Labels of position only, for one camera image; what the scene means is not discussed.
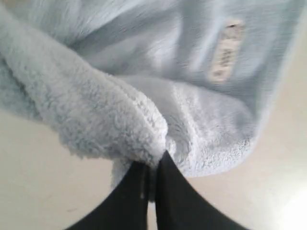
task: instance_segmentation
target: white floor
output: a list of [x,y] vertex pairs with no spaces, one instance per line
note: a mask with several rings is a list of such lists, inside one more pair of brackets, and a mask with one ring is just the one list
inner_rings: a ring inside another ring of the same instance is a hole
[[[230,172],[189,180],[253,230],[307,230],[306,41],[307,25],[251,156]],[[1,230],[64,229],[108,195],[110,162],[72,157],[47,127],[4,112],[0,130]]]

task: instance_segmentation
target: fluffy fabric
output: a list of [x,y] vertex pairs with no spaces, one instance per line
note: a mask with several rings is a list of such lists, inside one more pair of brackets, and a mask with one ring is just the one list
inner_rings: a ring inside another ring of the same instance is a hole
[[[250,153],[304,0],[25,0],[0,6],[0,108],[85,157],[220,173]],[[246,25],[226,81],[209,77],[228,18]]]

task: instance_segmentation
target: fabric texture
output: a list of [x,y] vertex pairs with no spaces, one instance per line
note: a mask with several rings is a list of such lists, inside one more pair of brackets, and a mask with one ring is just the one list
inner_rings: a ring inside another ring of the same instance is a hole
[[[24,0],[0,5],[0,108],[59,134],[81,157],[186,176],[251,152],[305,0]],[[246,25],[234,69],[209,78],[228,18]]]

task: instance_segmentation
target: care label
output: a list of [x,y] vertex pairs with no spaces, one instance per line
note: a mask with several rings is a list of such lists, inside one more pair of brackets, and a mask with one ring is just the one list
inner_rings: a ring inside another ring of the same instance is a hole
[[226,21],[213,56],[209,79],[214,82],[226,81],[233,70],[236,57],[243,41],[245,24],[239,19]]

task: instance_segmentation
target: beige surface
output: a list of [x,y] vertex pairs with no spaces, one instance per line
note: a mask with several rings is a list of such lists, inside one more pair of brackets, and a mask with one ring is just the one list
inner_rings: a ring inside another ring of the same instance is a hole
[[[221,175],[190,179],[255,230],[307,230],[307,28],[254,153]],[[0,229],[60,230],[109,192],[111,164],[80,160],[47,127],[0,113]],[[150,210],[150,229],[155,229]]]

